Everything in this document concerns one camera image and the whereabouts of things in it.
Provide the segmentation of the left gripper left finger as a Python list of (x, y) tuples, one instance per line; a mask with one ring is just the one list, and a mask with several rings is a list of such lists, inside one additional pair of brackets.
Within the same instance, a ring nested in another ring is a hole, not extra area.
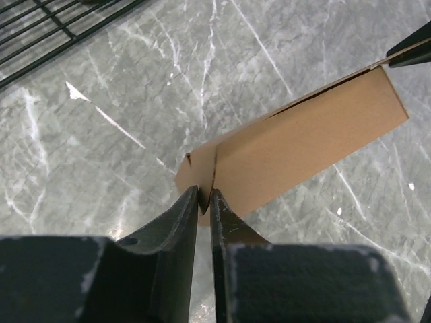
[(2, 322), (186, 322), (198, 189), (114, 241), (2, 236)]

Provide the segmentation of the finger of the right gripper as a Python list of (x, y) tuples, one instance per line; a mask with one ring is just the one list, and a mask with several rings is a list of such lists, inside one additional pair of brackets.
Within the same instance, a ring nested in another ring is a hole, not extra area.
[(397, 54), (389, 61), (391, 68), (418, 65), (430, 62), (430, 42), (417, 45), (415, 48)]
[(396, 44), (393, 48), (387, 51), (386, 56), (390, 56), (392, 54), (395, 54), (396, 52), (399, 52), (400, 50), (403, 50), (405, 48), (408, 48), (412, 45), (415, 45), (427, 38), (430, 37), (431, 34), (431, 21), (424, 24), (421, 28), (417, 29), (415, 32), (410, 34), (408, 37), (403, 39), (401, 42)]

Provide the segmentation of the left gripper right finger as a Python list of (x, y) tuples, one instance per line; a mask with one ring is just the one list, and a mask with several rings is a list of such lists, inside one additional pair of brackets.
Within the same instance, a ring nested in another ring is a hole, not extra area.
[(409, 322), (386, 260), (359, 244), (272, 244), (210, 198), (218, 322)]

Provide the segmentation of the brown cardboard box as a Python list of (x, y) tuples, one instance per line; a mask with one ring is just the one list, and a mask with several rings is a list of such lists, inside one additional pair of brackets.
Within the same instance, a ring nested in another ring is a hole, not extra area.
[(239, 216), (262, 207), (409, 117), (383, 67), (400, 50), (192, 150), (176, 173), (179, 192), (199, 189), (201, 225), (220, 190)]

